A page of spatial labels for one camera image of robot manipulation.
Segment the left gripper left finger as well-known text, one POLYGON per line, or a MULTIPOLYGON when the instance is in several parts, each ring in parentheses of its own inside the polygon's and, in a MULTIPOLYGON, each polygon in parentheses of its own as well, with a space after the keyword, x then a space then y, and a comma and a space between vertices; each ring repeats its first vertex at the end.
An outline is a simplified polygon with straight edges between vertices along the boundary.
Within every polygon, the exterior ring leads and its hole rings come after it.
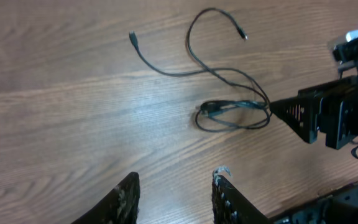
POLYGON ((105 197, 72 224, 136 224, 140 179, 130 172, 105 197))

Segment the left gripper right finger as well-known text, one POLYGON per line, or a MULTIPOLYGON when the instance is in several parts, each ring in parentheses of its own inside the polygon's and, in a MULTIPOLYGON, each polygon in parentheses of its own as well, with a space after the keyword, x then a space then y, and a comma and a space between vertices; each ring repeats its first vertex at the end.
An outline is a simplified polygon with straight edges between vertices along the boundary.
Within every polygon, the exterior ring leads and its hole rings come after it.
POLYGON ((221 175, 223 171, 232 176, 227 166, 219 166, 213 171, 214 224, 270 224, 271 221, 221 175))

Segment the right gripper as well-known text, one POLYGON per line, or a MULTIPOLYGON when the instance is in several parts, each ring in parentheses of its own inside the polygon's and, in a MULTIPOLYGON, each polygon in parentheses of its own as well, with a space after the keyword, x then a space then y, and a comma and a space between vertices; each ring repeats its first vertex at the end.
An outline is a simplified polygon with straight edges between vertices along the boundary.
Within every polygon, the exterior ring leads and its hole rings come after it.
POLYGON ((304 142, 312 144, 317 130, 326 134, 326 145, 340 149, 358 136, 358 38, 338 45, 332 55, 338 80, 298 91, 297 96, 271 102, 271 112, 304 142), (313 100, 317 96, 316 111, 313 100))

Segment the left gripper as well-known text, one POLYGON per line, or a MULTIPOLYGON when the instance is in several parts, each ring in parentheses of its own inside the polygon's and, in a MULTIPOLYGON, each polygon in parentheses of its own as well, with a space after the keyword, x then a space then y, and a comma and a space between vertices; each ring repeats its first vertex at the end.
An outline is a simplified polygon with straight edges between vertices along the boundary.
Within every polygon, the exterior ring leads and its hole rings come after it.
POLYGON ((270 218, 280 224, 358 224, 358 181, 270 218))

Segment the black usb cable long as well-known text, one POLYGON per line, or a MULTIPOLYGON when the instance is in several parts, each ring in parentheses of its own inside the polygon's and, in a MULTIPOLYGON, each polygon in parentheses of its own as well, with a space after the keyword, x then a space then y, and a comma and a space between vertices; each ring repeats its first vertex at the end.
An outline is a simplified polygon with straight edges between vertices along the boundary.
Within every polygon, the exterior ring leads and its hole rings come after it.
POLYGON ((216 7, 209 7, 209 8, 201 10, 195 16, 193 21, 191 22, 191 24, 186 32, 186 37, 185 37, 185 45, 186 45, 188 54, 196 63, 198 63, 201 66, 200 70, 194 70, 194 71, 189 71, 189 72, 177 72, 177 73, 164 72, 163 70, 153 66, 142 55, 142 52, 140 51, 140 48, 139 48, 138 39, 137 39, 136 33, 134 31, 129 32, 129 40, 130 40, 132 46, 134 47, 135 51, 137 52, 141 61, 143 61, 146 64, 146 66, 148 66, 150 69, 152 69, 153 71, 155 71, 161 75, 165 75, 167 77, 190 77, 190 76, 198 75, 198 74, 202 74, 202 73, 210 73, 214 77, 216 77, 219 80, 221 80, 222 82, 224 82, 225 84, 227 84, 231 87, 243 88, 246 90, 250 90, 253 93, 255 93, 257 96, 261 97, 261 99, 262 99, 261 101, 256 101, 256 100, 210 100, 210 101, 205 101, 203 104, 200 105, 200 107, 194 117, 194 123, 198 129, 208 132, 208 133, 222 133, 222 132, 235 131, 238 129, 246 129, 246 130, 262 129, 269 125, 269 122, 272 117, 272 113, 269 111, 270 99, 267 96, 266 92, 262 89, 262 87, 250 75, 246 74, 246 72, 243 72, 242 70, 238 70, 236 68, 224 68, 224 67, 211 68, 211 67, 207 66, 202 60, 200 60, 197 57, 197 55, 194 53, 194 51, 191 48, 190 37, 191 37, 191 31, 192 31, 195 23, 203 14, 206 14, 207 12, 212 12, 212 11, 217 12, 217 13, 223 15, 224 17, 228 18, 230 20, 230 22, 233 24, 233 26, 235 27, 237 33, 240 35, 242 40, 246 41, 248 39, 248 35, 244 31, 244 29, 238 24, 238 22, 235 20, 235 18, 227 11, 225 11, 223 9, 216 8, 216 7), (248 79, 248 81, 251 82, 252 86, 241 85, 239 83, 229 81, 229 80, 223 78, 219 74, 220 72, 238 73, 238 74, 244 76, 246 79, 248 79), (247 125, 236 124, 236 123, 223 121, 221 119, 216 118, 220 114, 223 114, 225 112, 235 110, 235 109, 248 109, 248 110, 262 111, 265 114, 265 118, 260 121, 255 122, 253 124, 247 124, 247 125), (215 123, 223 125, 224 128, 223 129, 208 129, 208 128, 203 127, 202 125, 200 125, 200 122, 199 122, 199 117, 201 115, 206 116, 207 119, 214 121, 215 123))

